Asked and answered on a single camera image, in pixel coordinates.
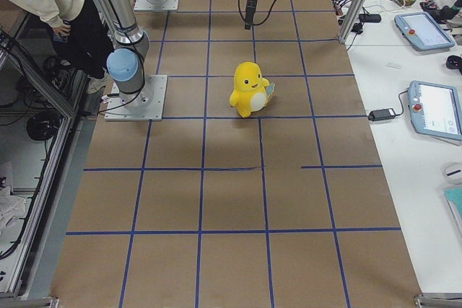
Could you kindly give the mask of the upper blue teach pendant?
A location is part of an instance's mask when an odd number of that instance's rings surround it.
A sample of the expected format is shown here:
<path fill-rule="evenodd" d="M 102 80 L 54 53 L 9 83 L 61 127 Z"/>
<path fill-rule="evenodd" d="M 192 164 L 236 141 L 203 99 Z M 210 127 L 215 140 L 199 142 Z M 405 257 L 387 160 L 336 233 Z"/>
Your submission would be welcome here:
<path fill-rule="evenodd" d="M 452 37 L 426 12 L 400 14 L 394 23 L 401 34 L 417 50 L 452 48 Z"/>

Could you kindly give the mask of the blue teach pendant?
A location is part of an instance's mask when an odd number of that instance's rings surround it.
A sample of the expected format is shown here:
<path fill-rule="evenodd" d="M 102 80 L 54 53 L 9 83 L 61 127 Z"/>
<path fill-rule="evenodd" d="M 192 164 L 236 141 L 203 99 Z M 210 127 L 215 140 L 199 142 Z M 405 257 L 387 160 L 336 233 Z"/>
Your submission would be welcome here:
<path fill-rule="evenodd" d="M 417 133 L 461 141 L 461 104 L 455 87 L 412 81 L 407 94 L 410 121 Z"/>
<path fill-rule="evenodd" d="M 417 50 L 452 48 L 452 37 L 426 12 L 400 14 L 394 23 L 401 34 Z"/>

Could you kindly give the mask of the person in cream hoodie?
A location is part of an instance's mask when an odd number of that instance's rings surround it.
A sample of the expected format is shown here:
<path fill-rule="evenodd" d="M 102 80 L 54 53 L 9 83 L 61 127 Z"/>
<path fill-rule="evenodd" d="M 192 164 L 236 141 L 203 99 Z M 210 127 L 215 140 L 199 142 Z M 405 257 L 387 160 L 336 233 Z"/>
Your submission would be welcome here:
<path fill-rule="evenodd" d="M 45 23 L 57 54 L 90 78 L 87 93 L 105 87 L 113 44 L 93 0 L 8 0 Z"/>

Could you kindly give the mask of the lower blue teach pendant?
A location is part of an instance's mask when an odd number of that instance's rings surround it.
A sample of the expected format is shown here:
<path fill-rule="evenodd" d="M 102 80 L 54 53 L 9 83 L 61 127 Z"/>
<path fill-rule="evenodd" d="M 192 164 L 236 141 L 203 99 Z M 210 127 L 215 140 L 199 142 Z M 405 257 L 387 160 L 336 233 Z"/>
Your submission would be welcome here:
<path fill-rule="evenodd" d="M 407 94 L 410 121 L 417 133 L 461 141 L 461 104 L 455 87 L 412 81 Z"/>

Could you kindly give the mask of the black power adapter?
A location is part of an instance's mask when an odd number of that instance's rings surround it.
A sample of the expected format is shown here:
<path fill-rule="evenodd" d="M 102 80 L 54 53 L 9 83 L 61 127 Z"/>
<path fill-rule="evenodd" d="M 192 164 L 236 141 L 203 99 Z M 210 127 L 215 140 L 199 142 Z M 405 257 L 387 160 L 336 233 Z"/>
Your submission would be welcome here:
<path fill-rule="evenodd" d="M 378 110 L 371 110 L 367 115 L 369 121 L 382 121 L 382 120 L 391 120 L 397 116 L 393 108 L 384 108 Z"/>

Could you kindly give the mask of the yellow plush penguin toy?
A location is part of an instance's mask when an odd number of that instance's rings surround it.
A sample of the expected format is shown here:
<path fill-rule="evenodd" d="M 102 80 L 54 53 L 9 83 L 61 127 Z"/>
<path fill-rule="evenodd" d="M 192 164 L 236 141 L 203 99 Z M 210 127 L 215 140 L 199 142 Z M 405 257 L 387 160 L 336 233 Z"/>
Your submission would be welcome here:
<path fill-rule="evenodd" d="M 248 118 L 252 112 L 266 107 L 275 90 L 275 83 L 264 78 L 254 62 L 241 63 L 235 69 L 233 83 L 229 103 L 241 118 Z"/>

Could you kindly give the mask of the brown paper table cover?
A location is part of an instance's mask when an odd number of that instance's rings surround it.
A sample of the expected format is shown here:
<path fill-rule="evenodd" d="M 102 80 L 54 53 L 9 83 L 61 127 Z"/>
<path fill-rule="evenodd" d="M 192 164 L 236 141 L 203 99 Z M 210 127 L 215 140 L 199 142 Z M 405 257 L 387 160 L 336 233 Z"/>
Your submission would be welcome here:
<path fill-rule="evenodd" d="M 51 285 L 61 307 L 412 307 L 419 287 L 331 0 L 144 13 L 163 118 L 99 118 Z M 241 118 L 235 69 L 275 83 Z"/>

